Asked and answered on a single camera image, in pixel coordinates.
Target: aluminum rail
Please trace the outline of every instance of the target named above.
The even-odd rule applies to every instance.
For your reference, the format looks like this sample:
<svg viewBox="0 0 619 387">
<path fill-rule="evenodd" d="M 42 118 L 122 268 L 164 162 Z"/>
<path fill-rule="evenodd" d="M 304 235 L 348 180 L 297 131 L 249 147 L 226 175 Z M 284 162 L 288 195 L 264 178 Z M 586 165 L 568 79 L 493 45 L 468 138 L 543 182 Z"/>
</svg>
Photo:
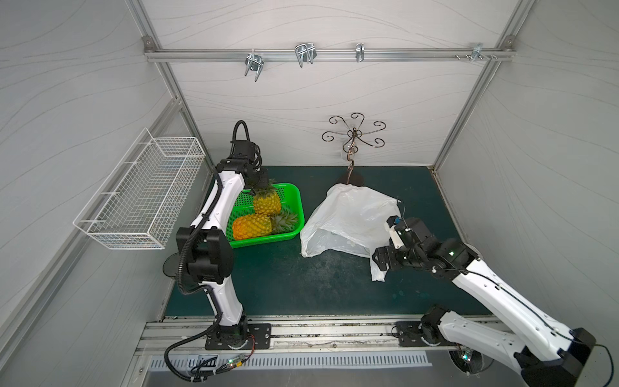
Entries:
<svg viewBox="0 0 619 387">
<path fill-rule="evenodd" d="M 496 43 L 498 47 L 513 48 L 516 36 L 520 31 L 520 28 L 524 24 L 524 21 L 527 19 L 527 16 L 529 15 L 529 12 L 531 11 L 531 8 L 533 7 L 535 2 L 536 0 L 520 0 L 518 2 L 516 8 L 514 9 L 514 12 L 509 18 L 507 24 L 505 25 L 503 33 L 501 34 Z M 432 166 L 432 173 L 437 174 L 443 163 L 445 163 L 451 147 L 456 142 L 456 139 L 458 135 L 460 135 L 462 128 L 464 128 L 464 126 L 466 125 L 466 122 L 468 122 L 469 117 L 473 113 L 473 110 L 475 110 L 475 107 L 477 106 L 477 103 L 482 97 L 483 92 L 486 90 L 486 88 L 490 84 L 490 81 L 495 76 L 500 64 L 501 62 L 499 61 L 487 62 L 484 66 L 484 69 L 482 69 L 482 72 L 479 74 L 479 78 L 477 79 L 473 90 L 471 91 L 467 101 L 465 102 L 464 107 L 462 107 L 460 114 L 456 118 L 456 122 L 454 122 L 454 125 L 449 131 L 449 134 L 447 135 L 447 138 L 445 139 L 441 150 L 438 152 L 438 156 L 436 157 L 434 165 Z"/>
<path fill-rule="evenodd" d="M 250 316 L 252 323 L 271 324 L 271 346 L 256 350 L 268 352 L 321 352 L 411 349 L 449 350 L 441 347 L 401 347 L 392 335 L 396 321 L 420 321 L 422 315 L 365 315 L 365 316 Z M 472 321 L 489 324 L 500 331 L 507 325 L 495 316 L 467 316 Z M 182 337 L 193 336 L 213 323 L 212 318 L 165 318 L 162 322 L 147 323 L 136 347 L 135 355 L 161 355 Z M 175 349 L 174 354 L 201 354 L 205 339 L 189 342 Z M 208 351 L 210 354 L 221 351 Z"/>
<path fill-rule="evenodd" d="M 423 62 L 423 61 L 469 61 L 473 48 L 365 48 L 365 62 Z M 259 55 L 264 62 L 297 62 L 294 49 L 247 49 L 247 50 L 153 50 L 145 52 L 148 62 L 245 62 L 247 55 Z M 513 50 L 484 48 L 476 61 L 510 61 L 516 55 Z M 356 62 L 355 49 L 316 49 L 316 62 Z"/>
</svg>

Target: green plastic basket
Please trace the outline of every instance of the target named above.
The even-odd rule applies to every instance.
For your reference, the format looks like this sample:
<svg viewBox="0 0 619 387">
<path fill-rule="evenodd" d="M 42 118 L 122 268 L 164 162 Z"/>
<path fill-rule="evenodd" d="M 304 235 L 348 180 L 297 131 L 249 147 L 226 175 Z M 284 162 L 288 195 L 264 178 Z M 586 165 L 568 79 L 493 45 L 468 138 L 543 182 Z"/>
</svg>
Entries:
<svg viewBox="0 0 619 387">
<path fill-rule="evenodd" d="M 291 229 L 286 233 L 244 240 L 234 240 L 234 237 L 232 236 L 232 223 L 236 220 L 236 218 L 254 213 L 254 198 L 248 194 L 249 190 L 246 189 L 240 193 L 236 199 L 234 207 L 232 207 L 230 219 L 228 220 L 228 227 L 226 228 L 226 236 L 232 248 L 288 240 L 294 238 L 296 234 L 301 232 L 301 229 L 305 225 L 305 217 L 303 215 L 303 206 L 301 205 L 301 193 L 299 192 L 299 189 L 294 184 L 290 183 L 277 183 L 273 184 L 273 187 L 275 187 L 275 191 L 279 195 L 282 202 L 282 212 L 292 212 L 293 214 L 297 214 L 299 223 L 294 226 L 294 229 Z"/>
</svg>

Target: red wire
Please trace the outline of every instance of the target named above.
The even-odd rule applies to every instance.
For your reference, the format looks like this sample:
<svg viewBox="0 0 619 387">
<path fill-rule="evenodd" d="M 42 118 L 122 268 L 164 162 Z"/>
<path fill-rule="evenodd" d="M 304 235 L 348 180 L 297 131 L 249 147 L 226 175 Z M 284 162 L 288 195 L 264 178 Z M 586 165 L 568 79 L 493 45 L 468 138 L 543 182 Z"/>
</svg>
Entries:
<svg viewBox="0 0 619 387">
<path fill-rule="evenodd" d="M 247 359 L 249 359 L 254 354 L 254 351 L 256 350 L 256 338 L 254 337 L 254 335 L 250 335 L 250 336 L 251 336 L 251 340 L 253 341 L 253 344 L 251 345 L 251 353 L 249 354 L 249 356 L 247 356 Z"/>
</svg>

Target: decorative metal hook stand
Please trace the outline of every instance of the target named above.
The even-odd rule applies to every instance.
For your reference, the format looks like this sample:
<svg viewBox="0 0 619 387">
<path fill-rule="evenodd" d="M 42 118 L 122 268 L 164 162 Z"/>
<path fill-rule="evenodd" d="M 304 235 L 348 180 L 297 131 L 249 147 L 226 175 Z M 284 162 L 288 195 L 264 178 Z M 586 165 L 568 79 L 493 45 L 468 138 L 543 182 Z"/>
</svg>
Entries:
<svg viewBox="0 0 619 387">
<path fill-rule="evenodd" d="M 348 166 L 348 170 L 346 171 L 344 176 L 340 178 L 337 182 L 344 183 L 344 184 L 353 184 L 356 186 L 362 186 L 363 178 L 361 177 L 361 175 L 358 175 L 356 173 L 353 174 L 353 169 L 355 168 L 355 161 L 351 159 L 351 156 L 359 151 L 359 148 L 357 147 L 357 141 L 361 141 L 362 143 L 369 145 L 371 147 L 374 147 L 374 148 L 383 147 L 385 145 L 385 141 L 381 138 L 378 138 L 378 137 L 375 138 L 374 139 L 375 145 L 373 145 L 373 144 L 370 144 L 369 142 L 366 142 L 361 137 L 364 134 L 380 132 L 384 130 L 387 127 L 387 125 L 382 121 L 374 121 L 374 126 L 378 127 L 378 129 L 373 130 L 371 132 L 363 133 L 361 132 L 360 128 L 361 128 L 361 125 L 363 124 L 363 121 L 365 120 L 365 115 L 363 115 L 362 113 L 352 113 L 350 117 L 353 120 L 361 117 L 361 122 L 359 123 L 359 125 L 353 126 L 352 129 L 350 128 L 346 120 L 343 119 L 341 116 L 333 116 L 329 118 L 329 123 L 331 124 L 337 124 L 338 122 L 340 122 L 339 120 L 342 120 L 344 125 L 346 125 L 346 128 L 348 129 L 348 131 L 346 133 L 326 131 L 322 134 L 322 140 L 326 142 L 331 142 L 335 139 L 333 136 L 331 136 L 328 133 L 340 134 L 341 136 L 348 136 L 348 141 L 345 142 L 344 145 L 342 145 L 342 150 L 346 152 L 346 160 L 350 162 L 350 165 Z"/>
</svg>

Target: metal vent grille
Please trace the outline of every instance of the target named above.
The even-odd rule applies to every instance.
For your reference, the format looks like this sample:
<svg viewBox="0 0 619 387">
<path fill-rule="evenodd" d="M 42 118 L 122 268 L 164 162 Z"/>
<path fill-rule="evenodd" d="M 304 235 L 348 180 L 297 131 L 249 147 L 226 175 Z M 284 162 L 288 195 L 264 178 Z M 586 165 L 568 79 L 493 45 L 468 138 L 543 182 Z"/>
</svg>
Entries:
<svg viewBox="0 0 619 387">
<path fill-rule="evenodd" d="M 235 354 L 223 355 L 178 355 L 170 356 L 178 370 L 189 371 L 199 362 L 216 357 L 213 365 L 204 367 L 211 370 L 232 359 Z M 431 367 L 423 350 L 384 351 L 384 352 L 336 352 L 336 353 L 297 353 L 297 354 L 254 354 L 240 370 L 292 370 L 302 368 L 401 368 Z M 150 371 L 167 371 L 163 356 L 153 356 Z"/>
</svg>

